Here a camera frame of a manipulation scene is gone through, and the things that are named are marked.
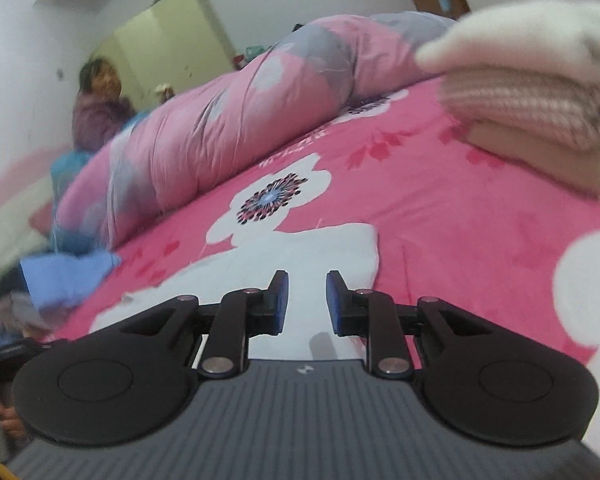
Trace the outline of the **operator left hand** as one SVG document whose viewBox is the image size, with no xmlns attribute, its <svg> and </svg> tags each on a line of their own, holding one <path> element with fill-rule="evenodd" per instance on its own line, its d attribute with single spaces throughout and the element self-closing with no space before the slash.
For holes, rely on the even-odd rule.
<svg viewBox="0 0 600 480">
<path fill-rule="evenodd" d="M 5 408 L 0 403 L 0 425 L 9 437 L 22 438 L 26 434 L 23 422 L 14 408 Z"/>
</svg>

